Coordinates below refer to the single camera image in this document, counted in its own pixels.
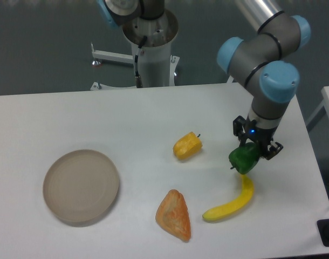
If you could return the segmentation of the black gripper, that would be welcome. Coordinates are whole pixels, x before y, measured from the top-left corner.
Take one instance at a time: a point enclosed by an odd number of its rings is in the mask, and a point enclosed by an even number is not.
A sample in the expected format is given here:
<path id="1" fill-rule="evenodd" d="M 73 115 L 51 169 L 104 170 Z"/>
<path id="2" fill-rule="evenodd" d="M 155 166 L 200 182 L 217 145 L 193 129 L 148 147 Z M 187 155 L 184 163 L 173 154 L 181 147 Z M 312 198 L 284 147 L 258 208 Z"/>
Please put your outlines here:
<path id="1" fill-rule="evenodd" d="M 271 160 L 283 149 L 282 144 L 272 141 L 276 127 L 260 128 L 256 120 L 250 120 L 249 118 L 245 120 L 240 115 L 232 122 L 232 125 L 233 134 L 239 141 L 239 147 L 244 146 L 246 140 L 250 139 L 259 146 L 260 158 Z"/>

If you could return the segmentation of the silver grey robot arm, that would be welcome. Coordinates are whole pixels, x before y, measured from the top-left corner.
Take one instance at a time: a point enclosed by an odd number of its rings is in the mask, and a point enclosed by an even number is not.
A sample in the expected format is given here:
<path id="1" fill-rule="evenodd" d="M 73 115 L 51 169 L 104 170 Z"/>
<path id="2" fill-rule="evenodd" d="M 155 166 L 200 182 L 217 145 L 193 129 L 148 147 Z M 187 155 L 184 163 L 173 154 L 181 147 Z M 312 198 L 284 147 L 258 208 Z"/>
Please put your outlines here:
<path id="1" fill-rule="evenodd" d="M 246 118 L 237 117 L 233 132 L 241 146 L 256 144 L 260 156 L 272 159 L 282 145 L 273 135 L 294 97 L 300 76 L 283 58 L 311 38 L 307 20 L 288 16 L 275 1 L 237 1 L 237 6 L 257 36 L 250 41 L 228 39 L 217 53 L 217 63 L 252 96 Z M 121 27 L 132 47 L 131 63 L 138 88 L 169 86 L 171 44 L 179 23 L 164 1 L 98 1 L 104 21 Z"/>

